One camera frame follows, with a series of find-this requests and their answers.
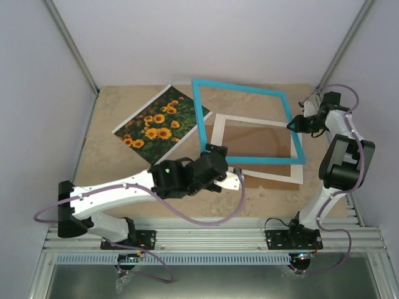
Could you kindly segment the teal wooden picture frame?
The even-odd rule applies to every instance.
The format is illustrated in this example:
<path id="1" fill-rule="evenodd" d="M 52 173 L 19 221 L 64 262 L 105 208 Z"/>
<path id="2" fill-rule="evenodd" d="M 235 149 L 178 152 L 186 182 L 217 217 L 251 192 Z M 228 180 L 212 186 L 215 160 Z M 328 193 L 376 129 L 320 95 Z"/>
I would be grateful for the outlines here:
<path id="1" fill-rule="evenodd" d="M 204 115 L 202 109 L 202 99 L 200 88 L 201 87 L 212 87 L 219 88 L 225 90 L 233 90 L 237 92 L 244 93 L 254 93 L 258 95 L 272 96 L 280 99 L 282 107 L 284 109 L 284 114 L 286 116 L 287 121 L 292 121 L 292 111 L 290 104 L 288 102 L 287 96 L 284 92 L 278 90 L 268 90 L 257 87 L 249 87 L 245 85 L 236 85 L 233 83 L 225 83 L 218 82 L 213 80 L 206 80 L 200 78 L 194 78 L 191 81 L 191 86 L 193 90 L 193 101 L 195 106 L 195 116 L 196 116 L 196 124 L 198 130 L 198 137 L 200 142 L 201 151 L 206 151 L 206 145 L 209 143 L 207 139 Z M 251 128 L 258 129 L 262 126 L 273 126 L 273 127 L 282 127 L 285 128 L 287 126 L 284 122 L 271 121 L 271 120 L 260 120 L 255 118 L 246 118 L 240 116 L 233 115 L 224 115 L 217 113 L 214 119 L 213 128 L 216 130 L 211 135 L 211 142 L 215 145 L 220 145 L 223 140 L 224 135 L 224 127 L 227 120 L 235 121 L 239 127 L 242 128 Z M 291 154 L 293 157 L 291 158 L 277 158 L 277 157 L 257 157 L 257 156 L 227 156 L 226 161 L 229 164 L 275 164 L 275 165 L 304 165 L 306 164 L 306 158 L 304 149 L 302 147 L 302 142 L 300 141 L 299 135 L 293 131 L 291 134 L 291 145 L 294 147 L 291 150 Z"/>

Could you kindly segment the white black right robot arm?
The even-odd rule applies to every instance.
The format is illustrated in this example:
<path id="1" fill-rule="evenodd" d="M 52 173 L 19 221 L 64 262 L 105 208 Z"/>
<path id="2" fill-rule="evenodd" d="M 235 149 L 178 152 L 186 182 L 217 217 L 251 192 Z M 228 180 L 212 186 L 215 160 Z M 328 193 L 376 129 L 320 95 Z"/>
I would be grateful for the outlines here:
<path id="1" fill-rule="evenodd" d="M 304 113 L 287 125 L 295 133 L 314 135 L 328 131 L 332 136 L 319 167 L 318 193 L 289 222 L 286 241 L 294 249 L 319 247 L 322 221 L 341 198 L 362 185 L 375 151 L 375 143 L 356 130 L 352 111 L 340 104 L 340 98 L 340 93 L 325 93 L 318 111 L 313 113 L 313 105 L 304 102 Z"/>

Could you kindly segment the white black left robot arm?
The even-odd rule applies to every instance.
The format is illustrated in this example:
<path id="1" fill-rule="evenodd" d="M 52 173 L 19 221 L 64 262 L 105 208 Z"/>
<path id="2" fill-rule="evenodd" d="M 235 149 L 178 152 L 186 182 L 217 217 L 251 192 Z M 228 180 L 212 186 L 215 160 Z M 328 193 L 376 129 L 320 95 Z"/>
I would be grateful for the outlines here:
<path id="1" fill-rule="evenodd" d="M 59 183 L 57 235 L 63 239 L 86 233 L 105 240 L 103 249 L 118 244 L 123 249 L 140 246 L 134 221 L 115 218 L 104 212 L 132 203 L 157 199 L 181 199 L 201 190 L 238 190 L 236 174 L 228 170 L 227 149 L 207 145 L 197 160 L 184 157 L 164 160 L 137 174 L 96 186 L 78 187 L 70 181 Z"/>

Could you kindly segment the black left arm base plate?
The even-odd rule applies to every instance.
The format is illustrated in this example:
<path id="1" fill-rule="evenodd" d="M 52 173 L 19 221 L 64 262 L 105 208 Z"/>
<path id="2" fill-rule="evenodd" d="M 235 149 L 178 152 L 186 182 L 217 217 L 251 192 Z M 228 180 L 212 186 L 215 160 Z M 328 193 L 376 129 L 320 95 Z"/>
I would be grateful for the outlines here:
<path id="1" fill-rule="evenodd" d="M 133 237 L 129 236 L 127 239 L 118 242 L 119 245 L 138 247 L 146 250 L 153 250 L 156 242 L 155 230 L 137 230 Z M 125 250 L 124 247 L 118 247 L 110 244 L 105 239 L 100 243 L 101 250 Z"/>

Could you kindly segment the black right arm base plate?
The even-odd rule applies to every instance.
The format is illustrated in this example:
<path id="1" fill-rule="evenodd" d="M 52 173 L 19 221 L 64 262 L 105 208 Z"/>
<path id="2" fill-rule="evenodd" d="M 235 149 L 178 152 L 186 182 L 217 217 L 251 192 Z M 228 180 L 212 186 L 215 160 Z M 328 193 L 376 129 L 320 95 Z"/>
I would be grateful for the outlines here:
<path id="1" fill-rule="evenodd" d="M 319 250 L 323 249 L 318 229 L 304 229 L 297 232 L 286 230 L 266 230 L 267 248 L 271 250 Z"/>

